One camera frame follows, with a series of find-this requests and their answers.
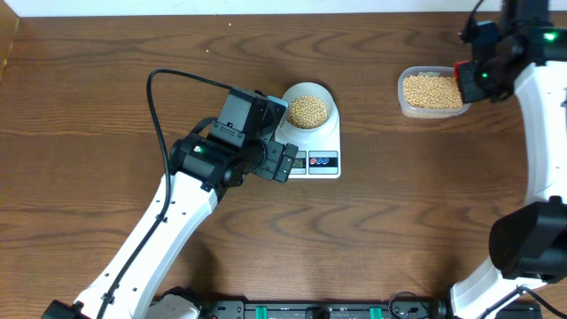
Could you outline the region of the red plastic measuring scoop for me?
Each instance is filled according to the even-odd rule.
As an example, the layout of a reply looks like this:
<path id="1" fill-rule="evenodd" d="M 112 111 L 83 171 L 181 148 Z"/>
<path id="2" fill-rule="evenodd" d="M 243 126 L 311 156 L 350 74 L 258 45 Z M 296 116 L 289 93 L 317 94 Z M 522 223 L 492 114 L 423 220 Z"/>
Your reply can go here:
<path id="1" fill-rule="evenodd" d="M 454 63 L 454 78 L 459 81 L 460 78 L 463 78 L 468 73 L 468 68 L 470 66 L 470 60 L 464 61 L 457 61 Z"/>

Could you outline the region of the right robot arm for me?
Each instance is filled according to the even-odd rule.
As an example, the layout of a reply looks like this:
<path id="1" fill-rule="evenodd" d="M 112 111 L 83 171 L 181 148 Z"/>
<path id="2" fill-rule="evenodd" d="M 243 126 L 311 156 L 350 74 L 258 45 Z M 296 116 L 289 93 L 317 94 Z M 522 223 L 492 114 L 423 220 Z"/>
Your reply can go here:
<path id="1" fill-rule="evenodd" d="M 548 0 L 506 0 L 499 22 L 467 18 L 472 58 L 454 66 L 463 102 L 516 97 L 528 162 L 524 207 L 496 221 L 489 255 L 454 284 L 433 318 L 494 318 L 566 277 L 566 32 Z"/>

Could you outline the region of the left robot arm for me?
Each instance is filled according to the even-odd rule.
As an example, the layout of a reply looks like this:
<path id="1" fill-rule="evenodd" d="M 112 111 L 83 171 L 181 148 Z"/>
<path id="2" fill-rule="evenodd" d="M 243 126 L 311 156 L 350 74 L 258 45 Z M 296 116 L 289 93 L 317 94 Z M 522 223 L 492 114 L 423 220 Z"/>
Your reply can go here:
<path id="1" fill-rule="evenodd" d="M 99 277 L 74 303 L 53 300 L 45 318 L 197 318 L 201 307 L 180 295 L 154 295 L 191 235 L 226 191 L 247 174 L 284 183 L 298 148 L 272 136 L 217 138 L 191 133 L 177 141 L 170 168 L 143 217 Z"/>

